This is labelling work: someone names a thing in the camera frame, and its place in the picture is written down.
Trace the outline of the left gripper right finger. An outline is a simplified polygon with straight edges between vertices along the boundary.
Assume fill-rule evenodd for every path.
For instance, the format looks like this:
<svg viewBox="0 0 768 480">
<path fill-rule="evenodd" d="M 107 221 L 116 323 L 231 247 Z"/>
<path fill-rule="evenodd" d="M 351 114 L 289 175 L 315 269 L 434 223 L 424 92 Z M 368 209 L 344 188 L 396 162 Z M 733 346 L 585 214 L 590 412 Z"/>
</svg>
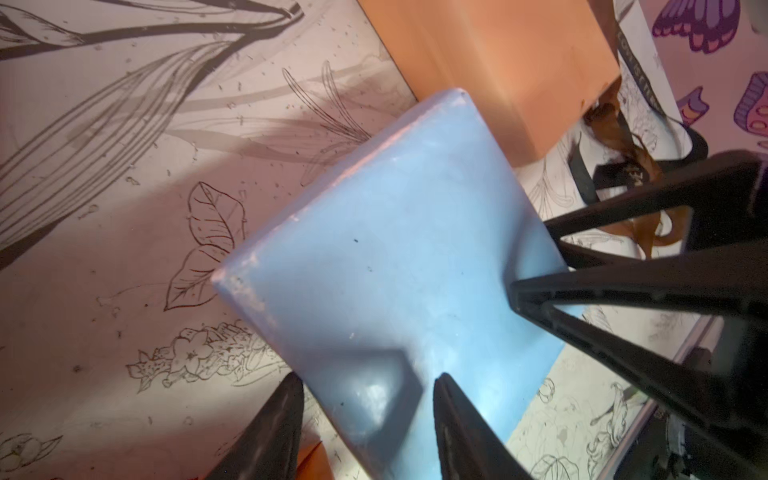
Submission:
<svg viewBox="0 0 768 480">
<path fill-rule="evenodd" d="M 433 411 L 444 479 L 531 480 L 447 373 L 435 380 Z"/>
</svg>

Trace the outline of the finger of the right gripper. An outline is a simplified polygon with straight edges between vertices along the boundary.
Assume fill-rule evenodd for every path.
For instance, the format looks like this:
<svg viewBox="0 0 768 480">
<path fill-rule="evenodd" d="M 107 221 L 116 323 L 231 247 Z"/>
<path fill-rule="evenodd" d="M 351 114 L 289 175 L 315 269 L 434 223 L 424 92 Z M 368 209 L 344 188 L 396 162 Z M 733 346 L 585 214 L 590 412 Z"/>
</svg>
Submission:
<svg viewBox="0 0 768 480">
<path fill-rule="evenodd" d="M 767 156 L 731 150 L 676 170 L 626 194 L 544 223 L 574 269 L 627 266 L 638 261 L 572 245 L 563 237 L 644 215 L 687 207 L 683 251 L 735 248 L 725 265 L 767 267 Z"/>
<path fill-rule="evenodd" d="M 511 442 L 565 428 L 585 441 L 621 439 L 657 400 L 731 443 L 767 439 L 767 267 L 725 265 L 701 251 L 563 277 L 510 262 L 515 311 L 565 343 Z"/>
</svg>

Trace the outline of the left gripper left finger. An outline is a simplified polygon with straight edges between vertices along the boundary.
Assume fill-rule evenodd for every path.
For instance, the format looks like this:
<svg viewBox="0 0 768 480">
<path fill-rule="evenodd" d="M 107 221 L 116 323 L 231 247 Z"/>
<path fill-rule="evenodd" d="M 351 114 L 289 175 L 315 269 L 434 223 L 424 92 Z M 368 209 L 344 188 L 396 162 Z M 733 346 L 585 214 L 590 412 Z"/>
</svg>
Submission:
<svg viewBox="0 0 768 480">
<path fill-rule="evenodd" d="M 303 411 L 303 383 L 290 373 L 206 480 L 294 479 Z"/>
</svg>

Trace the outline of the brown ribbon bow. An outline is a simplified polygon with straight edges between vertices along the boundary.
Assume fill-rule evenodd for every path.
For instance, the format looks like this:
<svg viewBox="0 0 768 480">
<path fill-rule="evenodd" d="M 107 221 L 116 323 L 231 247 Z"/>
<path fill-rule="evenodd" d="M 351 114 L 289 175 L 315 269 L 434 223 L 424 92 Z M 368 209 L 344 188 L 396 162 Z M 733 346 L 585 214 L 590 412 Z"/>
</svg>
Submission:
<svg viewBox="0 0 768 480">
<path fill-rule="evenodd" d="M 661 167 L 637 135 L 623 121 L 616 80 L 583 116 L 584 123 L 602 146 L 619 154 L 618 159 L 595 168 L 593 182 L 598 190 L 624 186 L 640 187 L 663 177 Z M 647 260 L 655 247 L 675 244 L 684 238 L 690 225 L 691 209 L 678 206 L 629 220 L 602 226 L 604 232 L 627 237 L 642 250 Z"/>
</svg>

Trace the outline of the light blue gift box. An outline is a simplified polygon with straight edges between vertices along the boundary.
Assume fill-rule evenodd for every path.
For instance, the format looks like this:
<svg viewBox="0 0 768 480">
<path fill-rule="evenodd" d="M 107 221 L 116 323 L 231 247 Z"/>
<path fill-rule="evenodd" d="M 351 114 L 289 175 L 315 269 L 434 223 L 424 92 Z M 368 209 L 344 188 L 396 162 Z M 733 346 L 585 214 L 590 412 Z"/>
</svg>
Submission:
<svg viewBox="0 0 768 480">
<path fill-rule="evenodd" d="M 212 277 L 303 380 L 367 474 L 440 475 L 449 374 L 507 439 L 563 342 L 518 316 L 518 279 L 563 272 L 469 94 L 420 102 L 315 180 Z"/>
</svg>

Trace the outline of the peach gift box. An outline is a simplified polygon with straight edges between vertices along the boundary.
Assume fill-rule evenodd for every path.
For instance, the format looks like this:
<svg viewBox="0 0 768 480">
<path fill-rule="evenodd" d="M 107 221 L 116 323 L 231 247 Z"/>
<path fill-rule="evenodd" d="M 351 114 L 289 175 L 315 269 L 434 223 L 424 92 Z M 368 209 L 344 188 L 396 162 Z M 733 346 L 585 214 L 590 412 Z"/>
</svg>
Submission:
<svg viewBox="0 0 768 480">
<path fill-rule="evenodd" d="M 544 157 L 618 81 L 611 1 L 363 1 L 418 100 L 465 90 L 509 163 Z"/>
</svg>

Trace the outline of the orange gift box front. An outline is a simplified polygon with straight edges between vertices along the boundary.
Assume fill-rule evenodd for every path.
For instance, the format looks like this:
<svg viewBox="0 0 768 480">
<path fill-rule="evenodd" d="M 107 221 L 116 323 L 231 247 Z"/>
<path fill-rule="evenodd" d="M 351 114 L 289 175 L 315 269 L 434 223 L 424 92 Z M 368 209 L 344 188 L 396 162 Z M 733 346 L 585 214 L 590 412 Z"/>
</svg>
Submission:
<svg viewBox="0 0 768 480">
<path fill-rule="evenodd" d="M 321 441 L 307 444 L 297 456 L 296 480 L 334 480 L 334 473 Z"/>
</svg>

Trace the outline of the black printed ribbon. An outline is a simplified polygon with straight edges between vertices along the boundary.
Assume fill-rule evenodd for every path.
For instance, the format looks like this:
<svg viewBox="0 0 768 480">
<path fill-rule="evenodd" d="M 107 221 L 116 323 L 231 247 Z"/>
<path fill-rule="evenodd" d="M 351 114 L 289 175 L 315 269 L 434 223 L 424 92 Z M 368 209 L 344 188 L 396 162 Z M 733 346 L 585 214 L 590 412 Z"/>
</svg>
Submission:
<svg viewBox="0 0 768 480">
<path fill-rule="evenodd" d="M 663 109 L 642 63 L 621 29 L 615 3 L 591 1 L 589 5 L 621 67 L 620 110 L 629 130 L 642 139 L 651 157 L 659 163 L 663 174 L 706 159 L 709 148 L 705 139 L 678 119 L 667 115 Z M 657 139 L 647 138 L 645 134 L 648 132 L 658 134 L 662 129 L 666 129 L 668 136 L 678 141 L 680 144 L 678 149 L 683 153 L 681 157 L 659 159 L 653 156 L 653 144 Z M 600 201 L 598 193 L 602 190 L 598 190 L 593 182 L 595 168 L 613 163 L 618 157 L 619 154 L 615 159 L 590 170 L 587 168 L 580 147 L 575 146 L 572 149 L 568 166 L 585 204 L 592 205 Z"/>
</svg>

